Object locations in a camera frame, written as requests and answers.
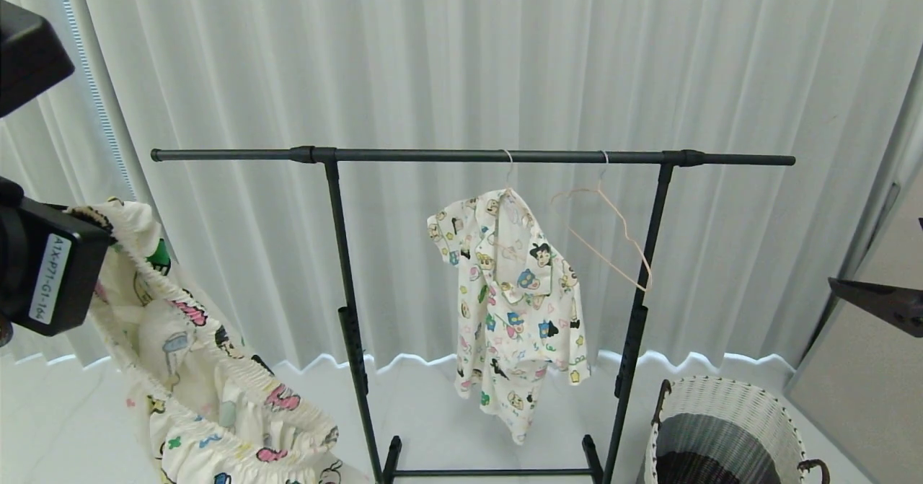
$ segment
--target white floor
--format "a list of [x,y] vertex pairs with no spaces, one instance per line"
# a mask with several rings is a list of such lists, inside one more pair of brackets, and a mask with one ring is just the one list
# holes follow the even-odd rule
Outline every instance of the white floor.
[[[571,387],[549,373],[543,401],[526,444],[517,447],[498,419],[477,410],[477,402],[458,398],[451,381],[454,362],[425,365],[402,357],[370,374],[369,400],[382,464],[393,435],[401,435],[401,468],[582,467],[580,440],[593,435],[606,458],[616,409],[614,375],[619,359],[604,355],[593,378]],[[276,368],[297,392],[331,412],[340,424],[337,455],[370,471],[366,443],[350,384],[349,369],[321,358],[297,372]],[[678,369],[662,356],[643,356],[635,379],[629,418],[614,482],[634,483],[650,428],[650,415],[663,378],[675,374],[715,374],[705,360],[690,356]],[[777,358],[759,362],[728,357],[722,376],[744,379],[781,395],[791,368]],[[47,364],[34,358],[13,363],[0,359],[0,483],[157,484],[158,478],[136,445],[125,411],[121,374],[108,361],[88,369],[73,359]],[[821,458],[836,484],[868,484],[830,442],[798,411],[794,416],[808,457]],[[545,482],[586,484],[588,478],[405,478],[402,482]],[[810,475],[807,483],[820,482]]]

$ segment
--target clothing rack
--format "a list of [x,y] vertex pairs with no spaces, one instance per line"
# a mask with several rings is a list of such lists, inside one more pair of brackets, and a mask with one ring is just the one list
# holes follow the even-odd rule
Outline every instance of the clothing rack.
[[[336,231],[337,251],[340,255],[340,271],[343,275],[343,290],[346,305],[339,309],[340,326],[343,328],[343,340],[346,343],[350,373],[359,404],[359,415],[366,434],[368,455],[371,459],[372,472],[376,484],[392,484],[395,478],[403,477],[521,477],[522,475],[589,475],[593,484],[611,484],[622,429],[625,427],[625,415],[632,392],[632,381],[640,355],[640,343],[647,320],[647,307],[644,307],[644,291],[636,290],[632,303],[632,315],[622,350],[621,366],[616,376],[614,396],[619,399],[616,419],[612,426],[609,442],[609,454],[606,464],[600,464],[596,445],[590,435],[583,436],[583,452],[586,455],[586,467],[550,468],[549,470],[398,470],[401,457],[401,437],[394,436],[389,446],[388,457],[382,467],[379,459],[378,444],[372,427],[372,417],[368,409],[368,376],[363,360],[362,336],[359,330],[359,317],[355,303],[353,287],[353,269],[350,266],[349,246],[346,242],[346,226],[343,217],[343,197],[340,194],[340,162],[525,162],[525,163],[645,163],[659,164],[657,189],[653,198],[653,210],[647,239],[644,243],[644,258],[653,264],[653,251],[657,243],[657,234],[663,218],[663,206],[669,189],[673,170],[676,167],[693,167],[703,164],[724,165],[776,165],[795,164],[792,156],[768,156],[745,154],[706,154],[699,151],[662,151],[662,152],[618,152],[618,151],[439,151],[438,149],[336,149],[333,146],[295,146],[291,149],[215,149],[215,151],[161,151],[152,149],[151,158],[155,162],[189,161],[189,159],[283,159],[300,163],[322,163],[327,172],[327,186],[330,189],[330,205],[333,208],[333,224]],[[647,286],[648,273],[642,263],[637,275],[637,285]]]

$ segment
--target basket handle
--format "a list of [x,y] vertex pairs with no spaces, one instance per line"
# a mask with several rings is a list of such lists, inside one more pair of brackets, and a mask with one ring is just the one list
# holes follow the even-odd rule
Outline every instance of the basket handle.
[[673,387],[670,386],[670,382],[667,379],[664,379],[660,383],[660,395],[657,397],[657,408],[653,411],[653,419],[650,419],[650,425],[660,425],[660,411],[663,409],[663,399],[669,393],[673,392]]
[[821,468],[821,484],[830,484],[830,470],[821,459],[808,459],[798,463],[798,469],[801,471],[811,471],[815,467]]

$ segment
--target hanger hook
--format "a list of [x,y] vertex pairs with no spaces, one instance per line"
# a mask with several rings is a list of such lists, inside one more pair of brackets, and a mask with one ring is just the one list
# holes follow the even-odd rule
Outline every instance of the hanger hook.
[[507,188],[510,187],[510,176],[513,174],[513,168],[516,166],[516,163],[513,161],[513,155],[507,149],[500,149],[507,153],[507,157],[510,158],[510,169],[507,171]]
[[606,157],[606,166],[604,166],[604,167],[602,167],[601,169],[599,169],[599,184],[602,185],[602,184],[603,184],[603,176],[606,175],[606,171],[609,170],[609,169],[606,168],[607,166],[609,166],[609,152],[606,152],[606,151],[600,151],[600,152],[602,152],[602,153],[603,153],[603,156]]

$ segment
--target white and gray woven basket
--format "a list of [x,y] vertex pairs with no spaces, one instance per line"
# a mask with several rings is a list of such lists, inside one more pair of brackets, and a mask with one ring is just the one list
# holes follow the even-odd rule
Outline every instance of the white and gray woven basket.
[[778,398],[734,379],[663,381],[639,481],[644,484],[801,484],[822,461],[805,460]]

